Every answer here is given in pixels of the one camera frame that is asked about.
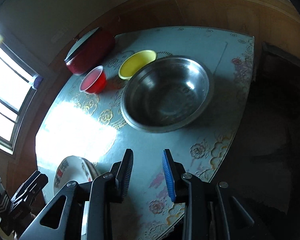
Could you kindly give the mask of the person's left hand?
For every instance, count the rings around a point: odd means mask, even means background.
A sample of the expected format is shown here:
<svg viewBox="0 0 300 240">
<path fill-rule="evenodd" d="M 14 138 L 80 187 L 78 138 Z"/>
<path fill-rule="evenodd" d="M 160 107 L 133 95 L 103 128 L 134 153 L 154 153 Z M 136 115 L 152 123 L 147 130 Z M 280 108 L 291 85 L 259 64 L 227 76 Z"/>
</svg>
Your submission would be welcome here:
<svg viewBox="0 0 300 240">
<path fill-rule="evenodd" d="M 29 213 L 24 219 L 22 219 L 17 225 L 17 230 L 13 231 L 13 239 L 18 240 L 35 218 L 36 215 Z"/>
</svg>

